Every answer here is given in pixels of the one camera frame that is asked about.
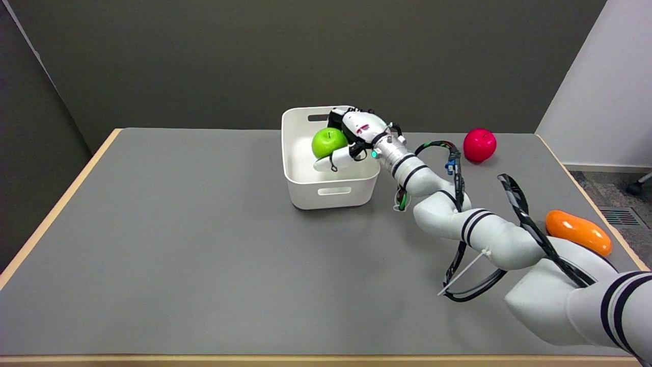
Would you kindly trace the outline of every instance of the apple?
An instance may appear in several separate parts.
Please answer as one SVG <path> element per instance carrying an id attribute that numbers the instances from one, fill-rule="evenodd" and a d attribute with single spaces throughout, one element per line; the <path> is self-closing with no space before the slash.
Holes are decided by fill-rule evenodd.
<path id="1" fill-rule="evenodd" d="M 322 159 L 347 145 L 349 142 L 342 131 L 334 127 L 327 127 L 319 130 L 312 138 L 312 153 L 317 159 Z"/>
<path id="2" fill-rule="evenodd" d="M 482 163 L 496 151 L 496 136 L 487 129 L 473 129 L 464 138 L 464 157 Z"/>

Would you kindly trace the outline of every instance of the floor vent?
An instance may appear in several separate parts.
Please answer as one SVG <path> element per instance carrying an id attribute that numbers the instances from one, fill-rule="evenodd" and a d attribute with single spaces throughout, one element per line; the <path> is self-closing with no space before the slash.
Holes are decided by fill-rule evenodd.
<path id="1" fill-rule="evenodd" d="M 647 225 L 636 215 L 632 208 L 616 208 L 613 206 L 599 206 L 609 224 L 617 228 L 647 228 Z"/>

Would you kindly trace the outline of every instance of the bin handle hole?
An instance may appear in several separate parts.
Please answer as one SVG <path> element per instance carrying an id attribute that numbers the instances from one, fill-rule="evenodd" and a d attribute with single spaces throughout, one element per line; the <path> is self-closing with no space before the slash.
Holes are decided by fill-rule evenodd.
<path id="1" fill-rule="evenodd" d="M 325 195 L 343 195 L 351 192 L 350 187 L 327 187 L 325 189 L 317 190 L 317 194 L 321 196 Z"/>
<path id="2" fill-rule="evenodd" d="M 323 122 L 328 121 L 328 115 L 308 115 L 309 122 Z"/>

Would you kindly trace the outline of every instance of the chair wheel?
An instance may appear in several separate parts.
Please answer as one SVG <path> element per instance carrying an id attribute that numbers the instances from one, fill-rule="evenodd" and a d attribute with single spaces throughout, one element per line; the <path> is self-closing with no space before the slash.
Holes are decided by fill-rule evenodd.
<path id="1" fill-rule="evenodd" d="M 627 186 L 625 191 L 632 195 L 638 195 L 641 193 L 641 190 L 643 188 L 643 184 L 640 182 L 632 183 L 631 185 Z"/>

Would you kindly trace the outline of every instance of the table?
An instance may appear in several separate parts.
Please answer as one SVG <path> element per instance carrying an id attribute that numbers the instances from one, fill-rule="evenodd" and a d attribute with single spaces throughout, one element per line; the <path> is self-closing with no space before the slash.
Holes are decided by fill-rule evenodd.
<path id="1" fill-rule="evenodd" d="M 515 220 L 496 180 L 509 173 L 533 218 L 604 224 L 611 262 L 645 268 L 538 136 L 497 139 L 489 161 L 464 163 L 475 207 Z M 446 156 L 423 153 L 442 176 Z M 0 364 L 636 365 L 525 329 L 502 298 L 527 270 L 473 302 L 437 297 L 456 244 L 392 211 L 395 189 L 382 172 L 364 206 L 302 211 L 279 131 L 116 130 L 0 276 Z"/>

